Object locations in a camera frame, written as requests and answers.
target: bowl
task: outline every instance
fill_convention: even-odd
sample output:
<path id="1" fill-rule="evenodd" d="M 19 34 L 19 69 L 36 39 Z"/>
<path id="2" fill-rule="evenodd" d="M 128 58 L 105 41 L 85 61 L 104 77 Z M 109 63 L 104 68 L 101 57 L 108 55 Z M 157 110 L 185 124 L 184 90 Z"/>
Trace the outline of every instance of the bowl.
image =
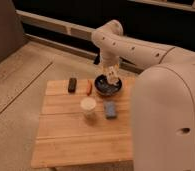
<path id="1" fill-rule="evenodd" d="M 95 79 L 95 88 L 97 92 L 102 96 L 112 96 L 120 91 L 122 88 L 122 81 L 114 84 L 109 84 L 105 75 L 100 75 Z"/>

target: blue sponge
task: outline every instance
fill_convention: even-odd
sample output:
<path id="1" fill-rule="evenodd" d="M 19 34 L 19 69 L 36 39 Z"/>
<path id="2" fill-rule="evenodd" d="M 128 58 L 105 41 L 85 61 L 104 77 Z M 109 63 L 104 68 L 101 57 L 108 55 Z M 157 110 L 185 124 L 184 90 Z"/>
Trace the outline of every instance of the blue sponge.
<path id="1" fill-rule="evenodd" d="M 107 119 L 113 119 L 117 117 L 115 111 L 115 103 L 113 101 L 104 101 L 105 116 Z"/>

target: table leg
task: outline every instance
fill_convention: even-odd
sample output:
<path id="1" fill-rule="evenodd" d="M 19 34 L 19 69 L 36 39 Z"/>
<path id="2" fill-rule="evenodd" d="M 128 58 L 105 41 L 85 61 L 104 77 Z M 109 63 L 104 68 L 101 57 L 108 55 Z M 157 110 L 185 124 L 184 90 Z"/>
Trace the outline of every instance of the table leg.
<path id="1" fill-rule="evenodd" d="M 56 167 L 49 168 L 50 171 L 57 171 Z"/>

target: cup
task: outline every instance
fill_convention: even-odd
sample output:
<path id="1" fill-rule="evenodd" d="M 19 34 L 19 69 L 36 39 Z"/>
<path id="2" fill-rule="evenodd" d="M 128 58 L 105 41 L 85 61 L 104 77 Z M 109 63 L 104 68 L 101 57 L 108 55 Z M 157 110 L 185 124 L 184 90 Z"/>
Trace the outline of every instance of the cup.
<path id="1" fill-rule="evenodd" d="M 81 109 L 85 118 L 92 119 L 95 116 L 95 107 L 97 106 L 96 100 L 92 97 L 85 97 L 80 102 Z"/>

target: wooden table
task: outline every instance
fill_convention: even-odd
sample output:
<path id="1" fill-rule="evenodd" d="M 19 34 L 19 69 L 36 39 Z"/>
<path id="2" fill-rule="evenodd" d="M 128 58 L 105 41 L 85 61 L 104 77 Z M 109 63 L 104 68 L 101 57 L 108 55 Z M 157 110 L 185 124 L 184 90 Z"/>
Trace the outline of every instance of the wooden table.
<path id="1" fill-rule="evenodd" d="M 75 94 L 67 92 L 68 80 L 48 82 L 31 161 L 33 168 L 132 160 L 129 102 L 134 78 L 122 78 L 123 87 L 113 97 L 99 96 L 93 86 L 91 96 L 97 101 L 94 120 L 85 119 L 80 108 L 87 81 L 78 80 Z M 115 102 L 116 119 L 105 118 L 103 100 Z"/>

